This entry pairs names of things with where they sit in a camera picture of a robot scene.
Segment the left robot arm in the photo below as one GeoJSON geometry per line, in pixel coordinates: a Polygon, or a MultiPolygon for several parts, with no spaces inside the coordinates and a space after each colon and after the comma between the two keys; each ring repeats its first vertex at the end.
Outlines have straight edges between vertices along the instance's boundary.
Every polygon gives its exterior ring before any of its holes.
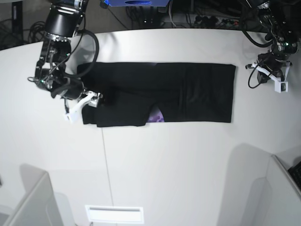
{"type": "Polygon", "coordinates": [[[248,64],[247,69],[252,69],[249,79],[257,71],[258,87],[268,82],[272,76],[285,81],[282,67],[286,65],[289,57],[298,51],[299,37],[287,21],[283,11],[284,6],[292,6],[297,0],[248,0],[248,8],[245,8],[240,17],[239,29],[257,47],[271,47],[266,54],[259,54],[255,66],[248,64]],[[256,16],[260,25],[267,30],[264,44],[256,42],[246,31],[245,21],[249,14],[256,16]]]}

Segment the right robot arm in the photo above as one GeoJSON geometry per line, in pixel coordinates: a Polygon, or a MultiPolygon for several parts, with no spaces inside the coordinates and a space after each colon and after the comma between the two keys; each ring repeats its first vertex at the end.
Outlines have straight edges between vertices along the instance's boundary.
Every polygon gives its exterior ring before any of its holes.
{"type": "Polygon", "coordinates": [[[28,77],[39,89],[48,91],[52,98],[60,96],[65,101],[79,100],[91,95],[87,103],[90,106],[112,105],[115,95],[111,89],[88,90],[82,78],[95,67],[100,44],[96,35],[86,29],[87,0],[53,0],[46,19],[44,40],[35,74],[28,77]],[[75,53],[71,47],[71,38],[79,35],[82,39],[90,36],[95,43],[92,62],[80,73],[66,72],[66,63],[75,53]]]}

